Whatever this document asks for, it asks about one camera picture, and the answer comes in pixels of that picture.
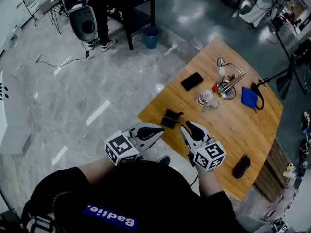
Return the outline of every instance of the forearm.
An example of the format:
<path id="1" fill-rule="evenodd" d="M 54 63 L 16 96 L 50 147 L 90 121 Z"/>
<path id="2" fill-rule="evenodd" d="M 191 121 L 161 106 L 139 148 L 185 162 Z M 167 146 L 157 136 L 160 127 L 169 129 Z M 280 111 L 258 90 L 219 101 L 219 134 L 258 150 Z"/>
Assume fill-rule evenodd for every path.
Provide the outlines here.
<path id="1" fill-rule="evenodd" d="M 213 170 L 205 171 L 200 167 L 198 170 L 200 193 L 205 196 L 211 196 L 223 190 Z"/>
<path id="2" fill-rule="evenodd" d="M 87 180 L 91 185 L 96 184 L 100 181 L 106 174 L 108 174 L 115 165 L 108 158 L 102 158 L 95 162 L 79 166 L 78 168 L 83 172 Z"/>

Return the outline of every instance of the shoe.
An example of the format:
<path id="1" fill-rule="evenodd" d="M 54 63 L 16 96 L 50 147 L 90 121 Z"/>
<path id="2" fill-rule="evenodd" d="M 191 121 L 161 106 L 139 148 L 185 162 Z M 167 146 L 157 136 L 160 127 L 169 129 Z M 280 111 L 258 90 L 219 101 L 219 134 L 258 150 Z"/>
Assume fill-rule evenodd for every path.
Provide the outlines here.
<path id="1" fill-rule="evenodd" d="M 158 160 L 159 163 L 168 166 L 170 164 L 171 159 L 169 158 L 169 156 L 165 155 L 163 156 L 161 159 Z"/>
<path id="2" fill-rule="evenodd" d="M 116 40 L 108 40 L 106 45 L 102 45 L 102 52 L 106 52 L 109 48 L 111 48 L 116 43 Z"/>
<path id="3" fill-rule="evenodd" d="M 97 38 L 87 43 L 87 49 L 89 51 L 92 51 L 94 49 L 96 41 L 97 41 Z"/>

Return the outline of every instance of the gray marble floor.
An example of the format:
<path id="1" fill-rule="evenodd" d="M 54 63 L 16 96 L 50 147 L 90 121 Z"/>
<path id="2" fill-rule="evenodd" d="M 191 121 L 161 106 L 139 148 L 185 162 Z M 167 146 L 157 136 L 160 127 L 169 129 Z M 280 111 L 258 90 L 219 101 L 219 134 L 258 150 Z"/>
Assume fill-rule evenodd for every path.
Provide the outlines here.
<path id="1" fill-rule="evenodd" d="M 0 189 L 18 214 L 46 175 L 105 156 L 105 139 L 139 122 L 137 114 L 157 95 L 156 85 L 165 85 L 186 65 L 165 45 L 145 48 L 141 31 L 132 35 L 134 50 L 130 51 L 122 26 L 113 20 L 108 21 L 109 37 L 117 43 L 109 51 L 102 53 L 98 46 L 89 59 L 61 69 L 35 64 L 40 54 L 52 65 L 84 57 L 68 19 L 61 23 L 61 35 L 47 16 L 36 27 L 28 23 L 17 45 L 0 60 L 1 69 L 19 80 L 33 129 L 22 154 L 0 155 Z M 106 109 L 92 120 L 102 105 Z M 65 152 L 57 160 L 61 150 Z M 170 166 L 193 182 L 195 169 L 162 140 L 146 151 L 145 158 L 157 160 L 163 155 L 170 156 Z M 198 192 L 197 182 L 193 189 Z M 256 219 L 268 205 L 253 188 L 244 201 L 232 201 L 237 211 Z"/>

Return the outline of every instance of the white sneaker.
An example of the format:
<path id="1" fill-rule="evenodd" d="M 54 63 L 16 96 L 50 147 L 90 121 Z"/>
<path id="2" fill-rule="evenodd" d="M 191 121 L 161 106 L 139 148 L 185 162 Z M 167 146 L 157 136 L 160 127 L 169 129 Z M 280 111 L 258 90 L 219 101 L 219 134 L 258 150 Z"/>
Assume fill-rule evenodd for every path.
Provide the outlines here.
<path id="1" fill-rule="evenodd" d="M 87 43 L 87 49 L 89 51 L 92 51 L 94 49 L 96 41 L 97 41 L 97 37 L 94 40 Z"/>
<path id="2" fill-rule="evenodd" d="M 116 43 L 116 40 L 108 40 L 106 45 L 102 45 L 102 52 L 106 52 L 109 48 L 111 48 Z"/>

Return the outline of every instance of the blue trash bin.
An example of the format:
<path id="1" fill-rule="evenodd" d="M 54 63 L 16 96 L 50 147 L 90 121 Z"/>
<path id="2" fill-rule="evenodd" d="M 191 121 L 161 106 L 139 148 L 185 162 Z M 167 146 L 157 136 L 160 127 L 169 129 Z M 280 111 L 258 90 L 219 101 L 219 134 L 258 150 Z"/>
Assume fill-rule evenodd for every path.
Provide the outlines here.
<path id="1" fill-rule="evenodd" d="M 147 48 L 154 49 L 159 39 L 160 31 L 156 27 L 147 27 L 143 30 L 143 41 Z"/>

